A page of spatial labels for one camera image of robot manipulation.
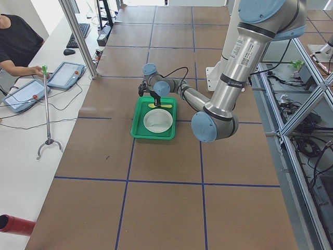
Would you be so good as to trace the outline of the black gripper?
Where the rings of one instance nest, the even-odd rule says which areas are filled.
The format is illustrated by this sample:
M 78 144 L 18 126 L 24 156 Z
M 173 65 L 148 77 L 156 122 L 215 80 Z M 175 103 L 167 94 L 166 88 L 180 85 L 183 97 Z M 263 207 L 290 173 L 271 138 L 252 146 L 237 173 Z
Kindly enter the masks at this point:
M 154 98 L 154 105 L 156 107 L 161 107 L 161 97 L 155 91 L 149 91 L 149 94 Z

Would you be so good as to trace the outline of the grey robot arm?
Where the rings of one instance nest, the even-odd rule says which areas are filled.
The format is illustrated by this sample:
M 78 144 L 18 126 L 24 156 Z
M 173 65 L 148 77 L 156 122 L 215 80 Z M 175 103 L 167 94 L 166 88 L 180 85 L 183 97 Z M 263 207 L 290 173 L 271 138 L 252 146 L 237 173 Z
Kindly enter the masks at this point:
M 308 11 L 306 1 L 239 1 L 234 4 L 232 17 L 239 23 L 229 25 L 238 37 L 230 50 L 211 99 L 189 86 L 184 80 L 160 75 L 155 64 L 144 65 L 144 79 L 138 87 L 139 96 L 149 93 L 154 105 L 161 98 L 176 93 L 197 111 L 191 120 L 195 137 L 213 142 L 234 135 L 238 119 L 233 113 L 241 90 L 257 67 L 271 41 L 290 40 L 305 32 Z

